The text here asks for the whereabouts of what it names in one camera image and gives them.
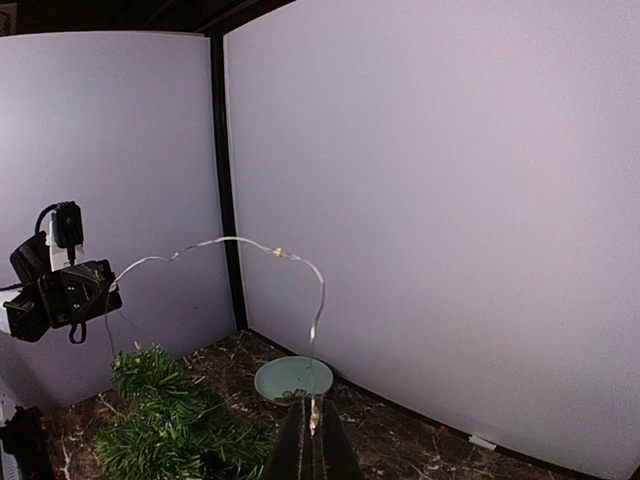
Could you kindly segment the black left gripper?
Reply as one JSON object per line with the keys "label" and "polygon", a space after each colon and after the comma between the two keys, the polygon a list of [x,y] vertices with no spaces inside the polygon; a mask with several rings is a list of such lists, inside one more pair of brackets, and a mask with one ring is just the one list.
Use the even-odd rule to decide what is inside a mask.
{"label": "black left gripper", "polygon": [[50,326],[86,323],[123,306],[108,260],[52,271],[37,281]]}

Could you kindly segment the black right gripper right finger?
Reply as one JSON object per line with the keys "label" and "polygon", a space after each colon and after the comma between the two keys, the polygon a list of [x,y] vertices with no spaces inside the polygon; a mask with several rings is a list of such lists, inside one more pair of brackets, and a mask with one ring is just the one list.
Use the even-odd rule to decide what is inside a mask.
{"label": "black right gripper right finger", "polygon": [[314,478],[357,480],[364,476],[335,404],[323,401],[314,433]]}

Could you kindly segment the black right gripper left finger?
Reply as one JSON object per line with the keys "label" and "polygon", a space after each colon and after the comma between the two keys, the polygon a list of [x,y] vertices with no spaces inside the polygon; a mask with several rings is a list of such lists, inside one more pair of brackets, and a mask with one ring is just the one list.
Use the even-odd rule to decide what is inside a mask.
{"label": "black right gripper left finger", "polygon": [[262,472],[266,480],[311,478],[310,402],[295,401],[279,430],[277,441]]}

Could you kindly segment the small green christmas tree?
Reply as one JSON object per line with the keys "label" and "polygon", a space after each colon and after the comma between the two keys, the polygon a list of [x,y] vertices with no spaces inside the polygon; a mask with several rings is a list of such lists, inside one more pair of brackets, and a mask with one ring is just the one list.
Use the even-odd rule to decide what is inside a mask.
{"label": "small green christmas tree", "polygon": [[257,479],[272,436],[232,411],[159,347],[120,352],[112,381],[125,410],[94,437],[107,479]]}

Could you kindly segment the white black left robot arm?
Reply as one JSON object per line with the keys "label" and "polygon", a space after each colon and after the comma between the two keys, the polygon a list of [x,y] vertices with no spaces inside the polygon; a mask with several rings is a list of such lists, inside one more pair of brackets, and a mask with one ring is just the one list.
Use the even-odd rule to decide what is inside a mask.
{"label": "white black left robot arm", "polygon": [[79,345],[86,341],[90,320],[123,306],[108,261],[55,270],[43,232],[21,244],[9,260],[21,284],[13,298],[2,302],[5,331],[13,338],[36,343],[51,329],[69,327],[69,341]]}

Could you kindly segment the light blue ceramic plate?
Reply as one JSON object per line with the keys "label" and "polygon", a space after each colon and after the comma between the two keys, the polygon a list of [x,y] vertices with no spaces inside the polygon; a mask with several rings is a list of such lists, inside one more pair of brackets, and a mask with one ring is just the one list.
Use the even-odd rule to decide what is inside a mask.
{"label": "light blue ceramic plate", "polygon": [[285,356],[265,363],[254,376],[254,388],[264,399],[281,406],[302,396],[325,395],[333,372],[323,362],[304,356]]}

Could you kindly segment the left black corner post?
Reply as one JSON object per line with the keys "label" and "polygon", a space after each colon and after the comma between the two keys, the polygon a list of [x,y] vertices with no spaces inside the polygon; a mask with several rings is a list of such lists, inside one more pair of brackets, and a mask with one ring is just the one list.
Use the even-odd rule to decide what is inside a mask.
{"label": "left black corner post", "polygon": [[215,34],[209,40],[219,207],[223,236],[230,238],[223,240],[222,243],[224,244],[235,328],[237,331],[244,331],[249,329],[249,325],[240,264],[239,242],[233,240],[237,229],[226,111],[224,38],[222,34]]}

